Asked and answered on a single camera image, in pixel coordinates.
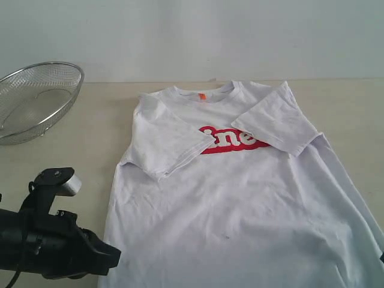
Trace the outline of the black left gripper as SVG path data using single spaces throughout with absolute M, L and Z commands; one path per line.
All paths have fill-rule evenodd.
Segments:
M 25 271 L 48 279 L 106 276 L 121 251 L 93 231 L 77 226 L 76 216 L 33 216 L 28 228 Z

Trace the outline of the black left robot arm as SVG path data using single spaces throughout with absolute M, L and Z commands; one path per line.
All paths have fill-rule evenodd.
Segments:
M 76 214 L 63 210 L 43 216 L 1 210 L 1 269 L 50 280 L 107 275 L 121 251 L 76 220 Z

